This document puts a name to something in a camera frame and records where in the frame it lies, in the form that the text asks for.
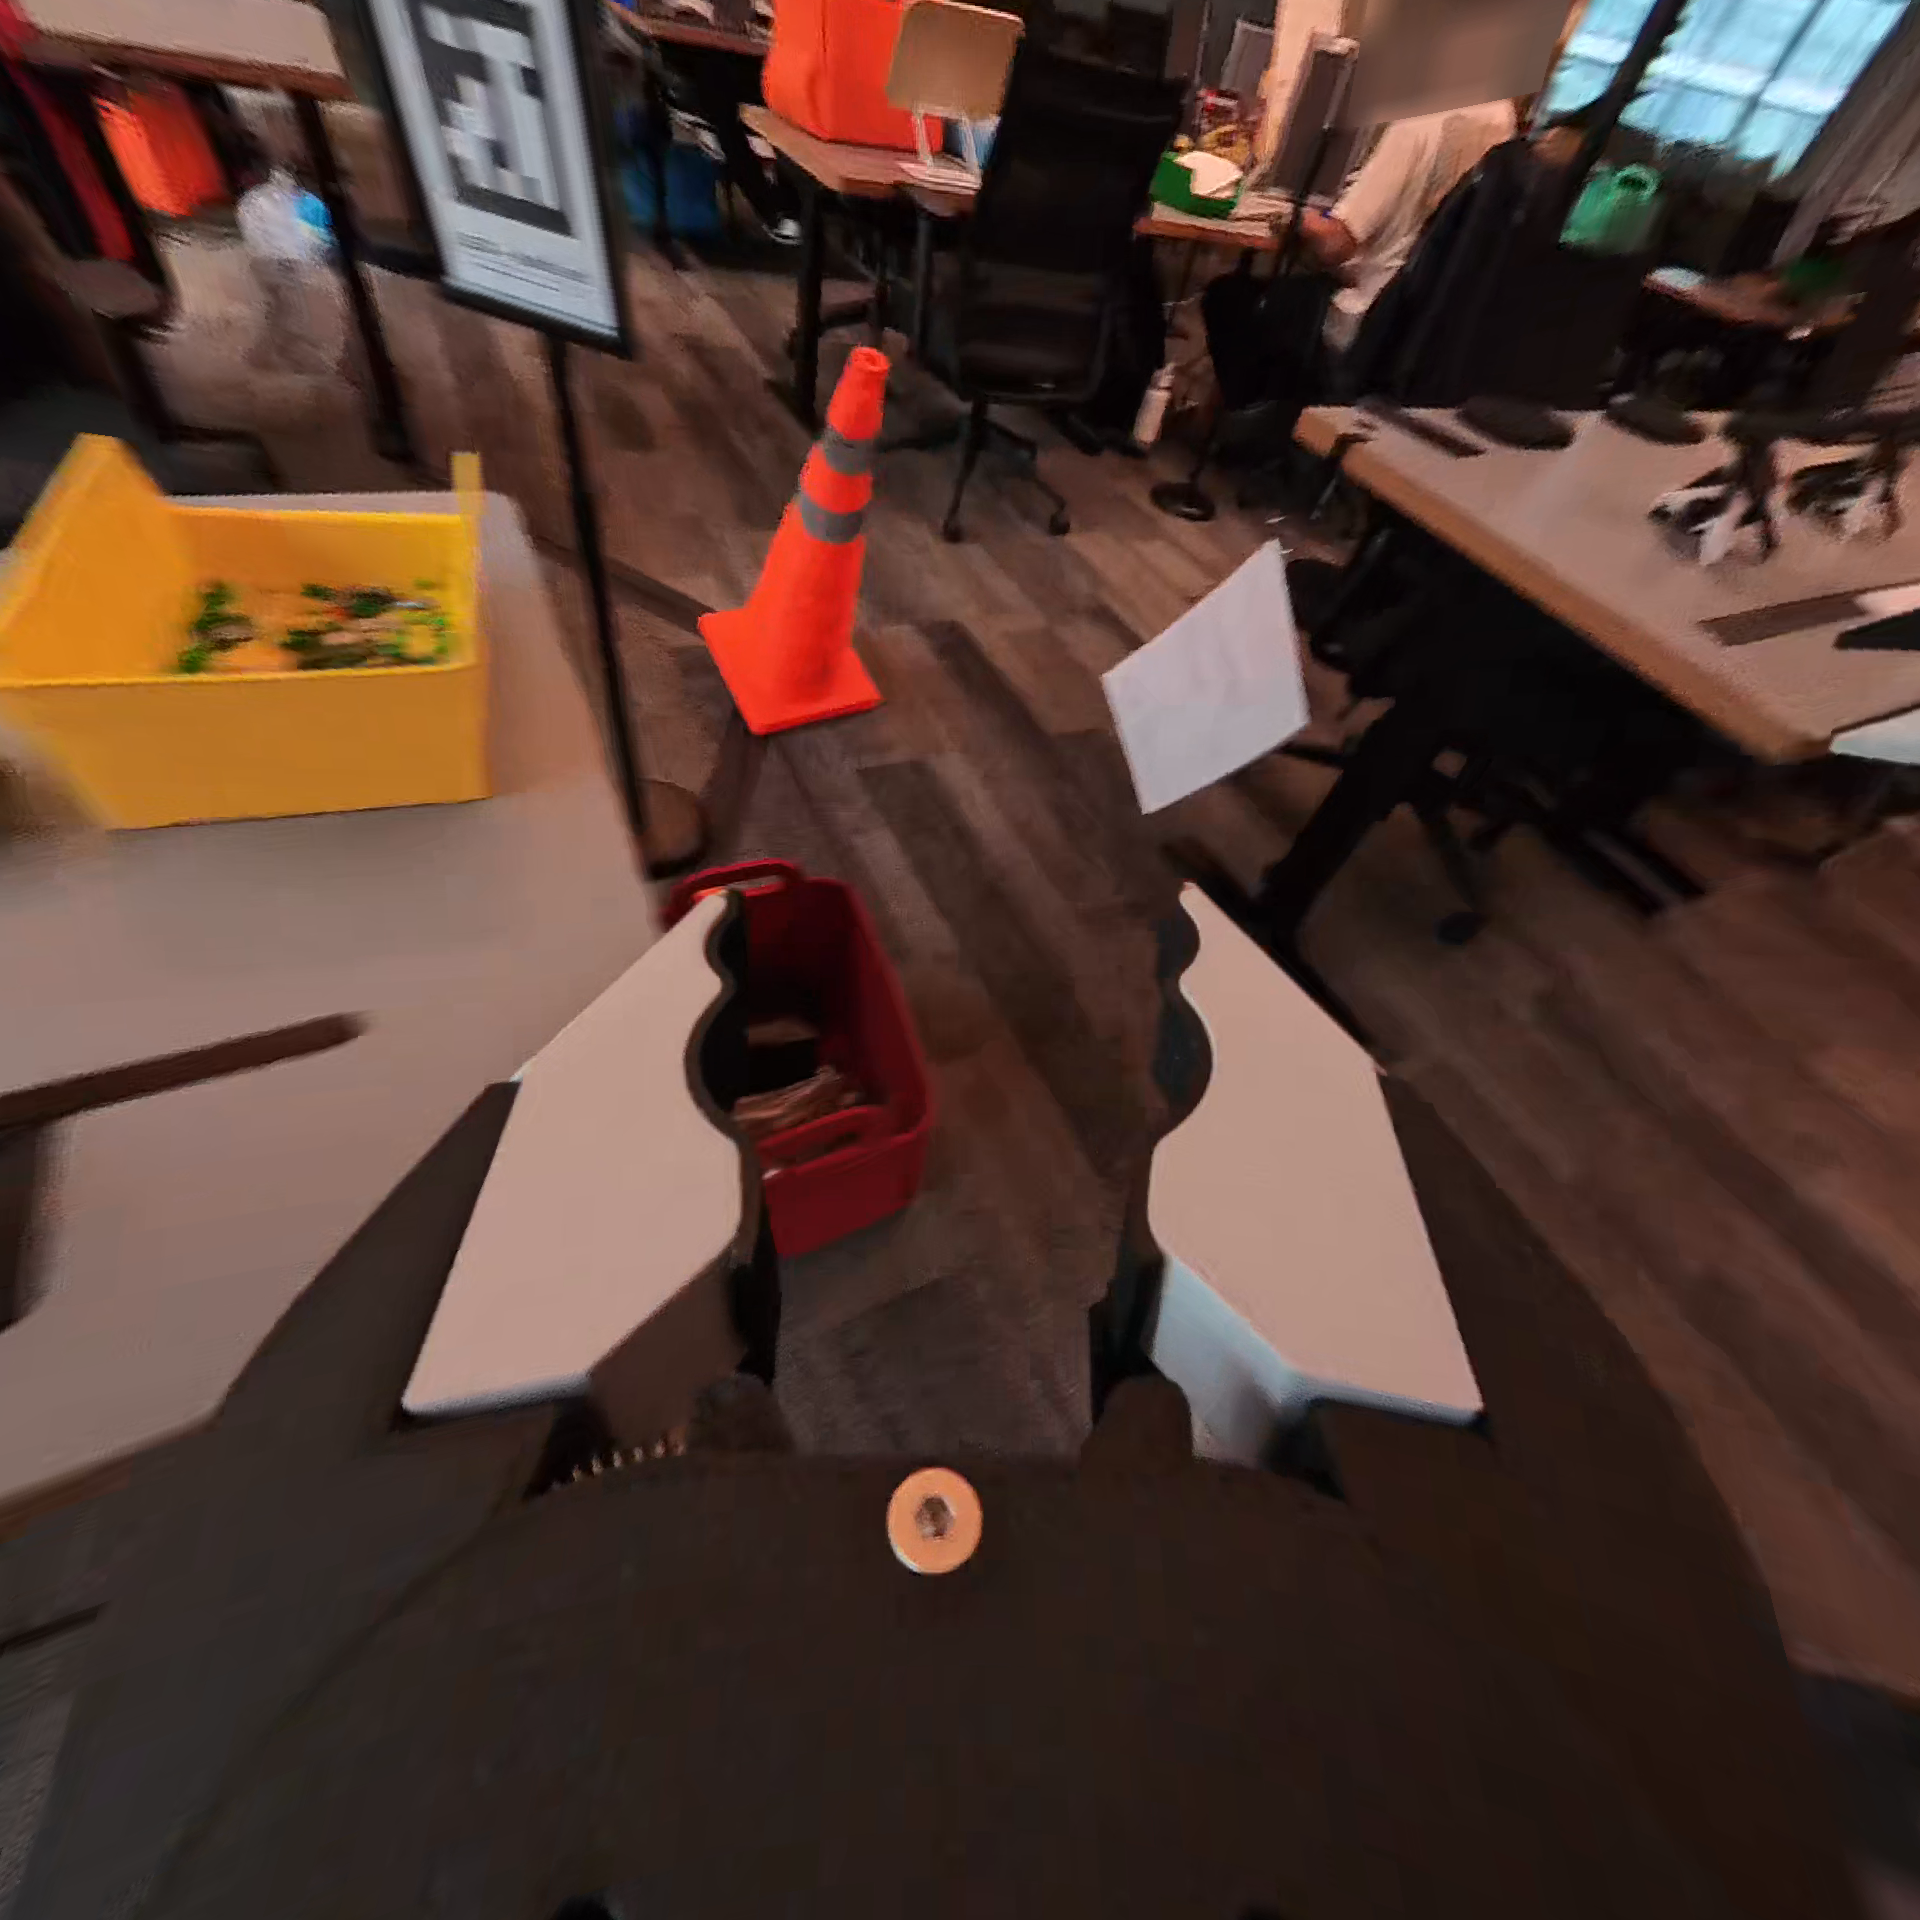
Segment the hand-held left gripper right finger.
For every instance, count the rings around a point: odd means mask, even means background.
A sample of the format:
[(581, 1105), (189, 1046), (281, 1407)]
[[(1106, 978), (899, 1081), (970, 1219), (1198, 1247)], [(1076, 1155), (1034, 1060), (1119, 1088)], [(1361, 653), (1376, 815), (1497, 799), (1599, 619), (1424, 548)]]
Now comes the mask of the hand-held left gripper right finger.
[(1216, 1458), (1310, 1458), (1328, 1407), (1474, 1429), (1484, 1388), (1383, 1080), (1196, 885), (1157, 935), (1164, 1129), (1092, 1305), (1092, 1411), (1171, 1382)]

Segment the large yellow storage bin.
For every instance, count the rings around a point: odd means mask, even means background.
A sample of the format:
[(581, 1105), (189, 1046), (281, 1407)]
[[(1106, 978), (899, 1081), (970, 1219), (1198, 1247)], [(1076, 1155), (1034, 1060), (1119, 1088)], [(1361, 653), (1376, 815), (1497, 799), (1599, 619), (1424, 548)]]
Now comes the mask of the large yellow storage bin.
[[(163, 493), (113, 438), (73, 438), (6, 549), (3, 731), (113, 832), (487, 799), (480, 454), (455, 454), (449, 484), (439, 506), (220, 506)], [(443, 668), (181, 678), (214, 577), (429, 588), (460, 641)]]

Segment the orange bag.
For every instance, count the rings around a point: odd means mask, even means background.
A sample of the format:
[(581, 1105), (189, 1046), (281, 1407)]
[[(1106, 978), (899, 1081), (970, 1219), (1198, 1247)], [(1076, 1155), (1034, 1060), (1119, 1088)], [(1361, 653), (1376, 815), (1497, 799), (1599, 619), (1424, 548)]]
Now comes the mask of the orange bag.
[(760, 85), (770, 115), (824, 143), (914, 154), (935, 118), (899, 111), (882, 85), (906, 2), (772, 2)]

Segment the wooden office desk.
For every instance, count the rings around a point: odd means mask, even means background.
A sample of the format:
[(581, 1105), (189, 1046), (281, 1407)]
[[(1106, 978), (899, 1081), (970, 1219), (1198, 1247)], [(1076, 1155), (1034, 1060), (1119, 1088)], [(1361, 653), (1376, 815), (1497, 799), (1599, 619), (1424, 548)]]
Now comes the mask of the wooden office desk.
[[(824, 331), (882, 319), (882, 282), (873, 285), (866, 302), (851, 304), (851, 315), (824, 315), (824, 278), (825, 278), (825, 214), (846, 204), (899, 204), (907, 198), (926, 215), (958, 219), (973, 208), (973, 183), (926, 183), (907, 179), (907, 161), (894, 149), (870, 149), (851, 143), (817, 137), (766, 107), (743, 107), (743, 129), (766, 143), (784, 173), (797, 183), (797, 278), (793, 278), (793, 314), (784, 349), (784, 372), (770, 381), (772, 396), (804, 427), (817, 430), (817, 372)], [(1225, 249), (1225, 252), (1261, 252), (1275, 256), (1280, 249), (1275, 215), (1198, 215), (1171, 208), (1164, 204), (1141, 206), (1134, 236), (1146, 241), (1189, 244), (1189, 249)]]

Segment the orange traffic cone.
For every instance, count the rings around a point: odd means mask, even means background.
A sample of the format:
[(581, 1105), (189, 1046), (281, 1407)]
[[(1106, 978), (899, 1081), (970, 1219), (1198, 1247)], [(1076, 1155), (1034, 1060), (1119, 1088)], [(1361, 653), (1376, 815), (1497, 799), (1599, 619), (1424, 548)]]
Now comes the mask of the orange traffic cone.
[(699, 619), (699, 640), (757, 739), (882, 703), (855, 648), (873, 465), (891, 362), (851, 349), (757, 588)]

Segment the pile of toy pieces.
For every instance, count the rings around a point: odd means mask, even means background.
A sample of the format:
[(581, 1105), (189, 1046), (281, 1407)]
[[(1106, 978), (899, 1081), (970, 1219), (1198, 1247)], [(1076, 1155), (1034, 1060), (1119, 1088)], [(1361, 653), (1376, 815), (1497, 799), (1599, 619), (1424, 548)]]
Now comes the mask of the pile of toy pieces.
[(246, 588), (214, 577), (181, 625), (169, 670), (324, 673), (443, 668), (460, 641), (458, 622), (429, 588), (377, 587)]

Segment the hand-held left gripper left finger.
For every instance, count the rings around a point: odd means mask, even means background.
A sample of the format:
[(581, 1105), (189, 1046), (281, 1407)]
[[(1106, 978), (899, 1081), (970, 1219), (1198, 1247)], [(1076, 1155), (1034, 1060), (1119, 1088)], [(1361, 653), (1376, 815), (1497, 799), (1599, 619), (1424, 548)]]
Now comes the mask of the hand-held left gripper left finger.
[(782, 1258), (730, 1113), (744, 949), (738, 894), (695, 898), (513, 1074), (404, 1417), (585, 1407), (653, 1448), (707, 1388), (772, 1377)]

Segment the tan background document stand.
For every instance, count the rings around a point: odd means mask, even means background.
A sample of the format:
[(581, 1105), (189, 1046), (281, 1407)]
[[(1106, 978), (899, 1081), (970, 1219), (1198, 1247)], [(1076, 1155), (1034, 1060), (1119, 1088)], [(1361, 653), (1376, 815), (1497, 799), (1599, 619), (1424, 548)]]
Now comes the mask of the tan background document stand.
[(887, 107), (907, 115), (914, 157), (906, 179), (950, 191), (978, 182), (978, 133), (998, 133), (1023, 44), (1023, 19), (973, 2), (907, 2), (882, 77)]

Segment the long grey desk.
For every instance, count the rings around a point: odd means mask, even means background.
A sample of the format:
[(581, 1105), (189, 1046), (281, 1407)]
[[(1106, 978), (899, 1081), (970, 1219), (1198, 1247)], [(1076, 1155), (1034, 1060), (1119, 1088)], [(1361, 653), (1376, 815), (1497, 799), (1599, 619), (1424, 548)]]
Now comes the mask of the long grey desk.
[(1585, 416), (1565, 451), (1454, 454), (1358, 407), (1310, 407), (1294, 445), (1383, 506), (1536, 605), (1604, 658), (1762, 764), (1816, 757), (1915, 771), (1915, 653), (1842, 648), (1870, 619), (1915, 611), (1915, 469), (1901, 523), (1857, 540), (1775, 506), (1779, 548), (1747, 531), (1696, 564), (1648, 518), (1722, 448), (1643, 445)]

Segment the black mesh office chair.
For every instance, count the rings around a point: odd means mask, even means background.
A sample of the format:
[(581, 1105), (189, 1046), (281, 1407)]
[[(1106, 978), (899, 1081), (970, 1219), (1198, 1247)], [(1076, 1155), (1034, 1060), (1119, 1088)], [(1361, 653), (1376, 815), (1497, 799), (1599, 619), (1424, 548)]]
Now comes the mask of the black mesh office chair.
[(958, 542), (973, 469), (990, 441), (1024, 460), (1055, 537), (1066, 497), (1036, 445), (998, 407), (1087, 407), (1119, 342), (1146, 191), (1179, 136), (1186, 85), (1044, 44), (1023, 44), (978, 187), (924, 282), (924, 364), (965, 405), (939, 537)]

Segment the red plastic basket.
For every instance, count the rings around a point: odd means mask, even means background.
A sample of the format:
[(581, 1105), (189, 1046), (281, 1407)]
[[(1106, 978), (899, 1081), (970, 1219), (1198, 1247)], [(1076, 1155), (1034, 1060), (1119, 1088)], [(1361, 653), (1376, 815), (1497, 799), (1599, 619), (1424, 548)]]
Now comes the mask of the red plastic basket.
[(930, 1070), (900, 976), (857, 891), (784, 860), (691, 872), (667, 924), (736, 894), (743, 995), (718, 1101), (749, 1137), (782, 1258), (900, 1214), (924, 1189)]

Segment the white paper sheet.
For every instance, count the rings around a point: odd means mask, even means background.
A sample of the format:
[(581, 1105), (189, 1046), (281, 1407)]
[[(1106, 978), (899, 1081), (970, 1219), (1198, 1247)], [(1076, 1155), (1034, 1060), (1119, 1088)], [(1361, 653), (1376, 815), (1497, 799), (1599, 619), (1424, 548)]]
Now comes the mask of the white paper sheet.
[(1099, 685), (1141, 815), (1288, 744), (1310, 687), (1283, 548), (1266, 540)]

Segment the marker sign on pole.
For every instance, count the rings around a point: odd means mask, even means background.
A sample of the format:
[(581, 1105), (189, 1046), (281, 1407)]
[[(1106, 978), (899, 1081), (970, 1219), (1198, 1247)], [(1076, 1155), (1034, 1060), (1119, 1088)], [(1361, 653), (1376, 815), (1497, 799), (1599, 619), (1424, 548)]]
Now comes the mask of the marker sign on pole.
[(538, 334), (564, 448), (603, 731), (650, 879), (707, 854), (707, 809), (641, 774), (631, 685), (609, 608), (599, 506), (572, 351), (627, 362), (631, 304), (614, 231), (609, 115), (595, 76), (595, 2), (359, 2), (364, 60), (398, 133), (448, 302)]

